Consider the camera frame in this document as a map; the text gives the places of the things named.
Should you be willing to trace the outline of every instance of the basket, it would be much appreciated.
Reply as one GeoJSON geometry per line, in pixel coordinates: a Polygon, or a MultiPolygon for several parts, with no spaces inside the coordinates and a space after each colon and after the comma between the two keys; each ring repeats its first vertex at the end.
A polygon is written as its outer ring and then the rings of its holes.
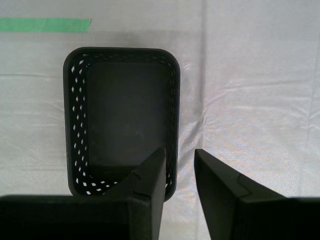
{"type": "Polygon", "coordinates": [[[180,69],[167,51],[82,47],[63,66],[68,184],[103,195],[166,149],[165,200],[177,180],[180,69]]]}

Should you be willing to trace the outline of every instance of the white cloth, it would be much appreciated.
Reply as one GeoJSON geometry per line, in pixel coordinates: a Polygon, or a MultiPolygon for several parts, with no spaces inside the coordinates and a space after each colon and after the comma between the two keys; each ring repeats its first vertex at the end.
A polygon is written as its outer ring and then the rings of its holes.
{"type": "Polygon", "coordinates": [[[320,195],[320,1],[2,0],[0,17],[92,19],[88,33],[0,33],[0,195],[70,195],[62,70],[83,46],[160,48],[180,64],[160,240],[210,239],[195,148],[287,197],[320,195]]]}

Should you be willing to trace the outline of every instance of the green tape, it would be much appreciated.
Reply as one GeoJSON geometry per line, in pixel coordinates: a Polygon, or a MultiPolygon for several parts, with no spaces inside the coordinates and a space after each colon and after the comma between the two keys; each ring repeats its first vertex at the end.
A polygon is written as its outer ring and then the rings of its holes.
{"type": "Polygon", "coordinates": [[[0,32],[87,33],[89,18],[0,17],[0,32]]]}

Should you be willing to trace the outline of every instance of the white fabric backdrop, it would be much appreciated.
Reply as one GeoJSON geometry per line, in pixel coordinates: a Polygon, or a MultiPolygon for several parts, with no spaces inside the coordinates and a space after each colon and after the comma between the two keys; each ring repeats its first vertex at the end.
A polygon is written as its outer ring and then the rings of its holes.
{"type": "Polygon", "coordinates": [[[210,239],[195,148],[287,197],[320,196],[320,1],[2,0],[0,17],[92,19],[88,33],[0,33],[0,195],[70,195],[62,67],[97,46],[161,48],[180,64],[161,240],[210,239]]]}

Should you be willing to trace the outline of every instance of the table surface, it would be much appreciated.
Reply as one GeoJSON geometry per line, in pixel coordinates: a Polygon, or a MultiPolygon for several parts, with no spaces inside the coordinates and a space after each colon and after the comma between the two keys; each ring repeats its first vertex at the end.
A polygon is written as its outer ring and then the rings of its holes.
{"type": "Polygon", "coordinates": [[[2,0],[0,17],[91,18],[0,32],[0,195],[70,195],[63,63],[84,46],[160,48],[181,68],[177,188],[161,240],[209,240],[202,148],[272,190],[320,196],[320,1],[2,0]]]}

